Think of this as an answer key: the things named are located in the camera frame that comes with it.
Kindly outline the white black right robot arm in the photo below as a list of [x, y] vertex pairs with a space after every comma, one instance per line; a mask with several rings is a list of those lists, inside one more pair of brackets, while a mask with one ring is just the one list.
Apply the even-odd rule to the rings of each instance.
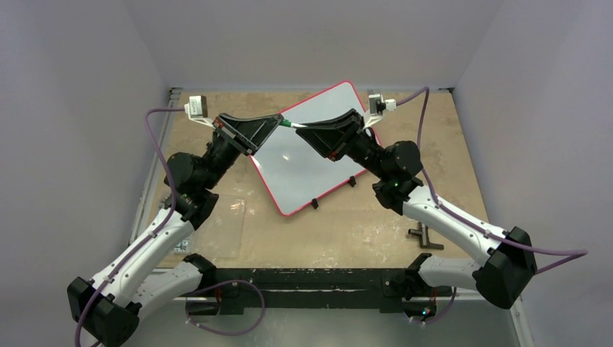
[[439, 197], [418, 178], [423, 170], [419, 146], [410, 140], [381, 146], [354, 109], [326, 121], [306, 123], [296, 134], [332, 162], [345, 157], [375, 175], [375, 197], [384, 208], [433, 228], [468, 259], [421, 254], [407, 268], [406, 294], [439, 286], [477, 291], [490, 304], [509, 309], [537, 273], [531, 238], [472, 216]]

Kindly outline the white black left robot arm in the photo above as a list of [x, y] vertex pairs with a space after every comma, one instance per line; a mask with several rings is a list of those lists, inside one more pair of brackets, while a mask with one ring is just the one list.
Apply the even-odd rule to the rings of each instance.
[[153, 271], [210, 217], [219, 200], [213, 189], [236, 160], [254, 155], [286, 120], [279, 113], [250, 119], [221, 113], [206, 123], [213, 133], [204, 154], [161, 158], [171, 192], [150, 225], [100, 272], [69, 284], [76, 346], [121, 346], [149, 313], [170, 300], [215, 294], [225, 286], [216, 266], [199, 254], [163, 275]]

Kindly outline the pink framed whiteboard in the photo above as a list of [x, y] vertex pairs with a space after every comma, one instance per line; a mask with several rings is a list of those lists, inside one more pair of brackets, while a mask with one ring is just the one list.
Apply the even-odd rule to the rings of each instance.
[[[351, 108], [359, 113], [367, 110], [354, 84], [345, 80], [283, 109], [280, 114], [293, 123], [304, 124], [335, 118]], [[334, 163], [321, 157], [288, 127], [278, 127], [250, 159], [278, 212], [284, 216], [308, 207], [314, 198], [319, 202], [347, 184], [350, 176], [366, 172], [350, 158]]]

